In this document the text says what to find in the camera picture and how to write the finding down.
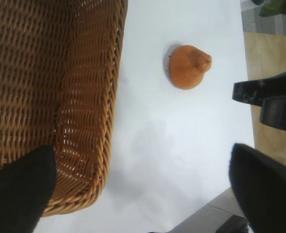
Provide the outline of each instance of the orange fruit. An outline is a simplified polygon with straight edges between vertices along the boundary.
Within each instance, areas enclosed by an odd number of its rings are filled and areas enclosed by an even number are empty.
[[[180,46],[170,58],[170,78],[178,88],[188,90],[201,83],[211,65],[210,55],[191,45]]]

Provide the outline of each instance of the white table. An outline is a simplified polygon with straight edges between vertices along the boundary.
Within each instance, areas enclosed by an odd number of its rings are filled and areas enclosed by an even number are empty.
[[[254,144],[250,106],[231,99],[247,80],[239,1],[129,0],[123,44],[106,188],[89,208],[41,218],[35,233],[169,231],[230,186],[234,142]],[[166,77],[180,44],[213,57],[192,90]]]

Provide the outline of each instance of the gray carpet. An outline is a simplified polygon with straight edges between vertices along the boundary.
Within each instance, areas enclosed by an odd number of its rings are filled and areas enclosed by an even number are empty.
[[[286,15],[260,17],[261,6],[242,12],[243,31],[286,35]]]

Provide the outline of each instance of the woven rattan basket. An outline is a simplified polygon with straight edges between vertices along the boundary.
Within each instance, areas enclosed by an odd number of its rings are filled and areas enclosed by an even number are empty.
[[[0,168],[54,146],[45,216],[105,185],[126,12],[127,0],[0,0]]]

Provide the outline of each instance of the white surface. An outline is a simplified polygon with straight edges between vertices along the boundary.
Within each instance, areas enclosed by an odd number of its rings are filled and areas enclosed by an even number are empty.
[[[230,186],[234,142],[253,146],[250,106],[231,100],[234,82],[247,80],[237,0],[129,0],[123,42],[106,188],[90,208],[42,218],[35,233],[169,231]],[[195,89],[165,75],[176,44],[213,57]]]

